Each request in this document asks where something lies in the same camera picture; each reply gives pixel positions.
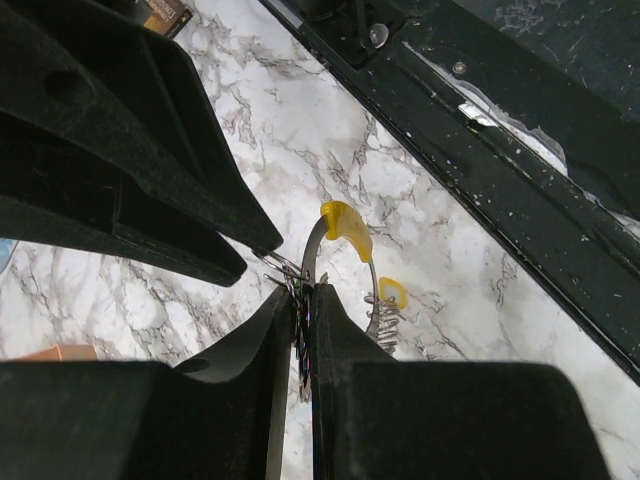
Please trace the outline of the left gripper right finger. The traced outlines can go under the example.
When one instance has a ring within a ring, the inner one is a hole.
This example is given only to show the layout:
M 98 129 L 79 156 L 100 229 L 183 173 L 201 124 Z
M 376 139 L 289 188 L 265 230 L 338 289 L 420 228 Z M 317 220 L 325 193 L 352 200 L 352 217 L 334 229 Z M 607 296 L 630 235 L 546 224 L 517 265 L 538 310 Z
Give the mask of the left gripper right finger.
M 317 479 L 605 479 L 571 381 L 529 362 L 398 361 L 333 286 L 311 301 Z

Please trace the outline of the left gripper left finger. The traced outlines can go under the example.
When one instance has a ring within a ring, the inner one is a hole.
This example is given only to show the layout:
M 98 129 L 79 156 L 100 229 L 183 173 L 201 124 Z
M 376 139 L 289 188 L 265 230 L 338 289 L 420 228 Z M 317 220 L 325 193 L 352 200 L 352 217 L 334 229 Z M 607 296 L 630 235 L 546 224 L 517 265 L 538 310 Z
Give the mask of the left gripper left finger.
M 5 479 L 276 479 L 291 296 L 175 367 L 156 361 L 1 366 Z

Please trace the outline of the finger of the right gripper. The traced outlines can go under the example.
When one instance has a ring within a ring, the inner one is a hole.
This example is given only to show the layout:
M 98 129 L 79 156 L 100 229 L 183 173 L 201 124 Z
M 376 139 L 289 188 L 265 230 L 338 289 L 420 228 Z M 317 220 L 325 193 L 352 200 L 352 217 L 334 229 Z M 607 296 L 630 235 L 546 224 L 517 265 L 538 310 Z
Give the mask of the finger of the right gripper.
M 1 5 L 1 129 L 42 131 L 252 249 L 282 236 L 245 184 L 190 56 L 96 1 Z
M 213 227 L 146 195 L 116 167 L 1 117 L 1 235 L 136 260 L 229 287 L 247 264 Z

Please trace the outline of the yellow tag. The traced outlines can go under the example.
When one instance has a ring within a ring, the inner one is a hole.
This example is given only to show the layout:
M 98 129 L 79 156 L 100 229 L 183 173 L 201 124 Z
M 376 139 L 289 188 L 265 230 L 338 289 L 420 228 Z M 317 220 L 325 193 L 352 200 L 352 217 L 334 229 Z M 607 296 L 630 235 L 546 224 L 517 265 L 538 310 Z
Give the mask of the yellow tag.
M 379 297 L 385 302 L 391 302 L 402 310 L 407 305 L 405 288 L 396 280 L 388 277 L 379 278 Z

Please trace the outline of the metal keyring with yellow grip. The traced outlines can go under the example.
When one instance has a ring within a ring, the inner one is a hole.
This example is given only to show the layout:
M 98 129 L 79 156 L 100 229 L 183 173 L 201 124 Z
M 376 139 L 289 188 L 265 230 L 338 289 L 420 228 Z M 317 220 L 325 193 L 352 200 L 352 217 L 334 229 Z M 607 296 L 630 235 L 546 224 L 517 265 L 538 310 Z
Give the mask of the metal keyring with yellow grip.
M 380 299 L 379 278 L 385 276 L 377 272 L 372 235 L 355 208 L 338 200 L 321 205 L 300 266 L 310 271 L 312 287 L 344 280 L 338 291 L 355 296 L 347 307 L 362 316 L 356 325 L 384 352 L 395 353 L 406 307 L 400 310 Z

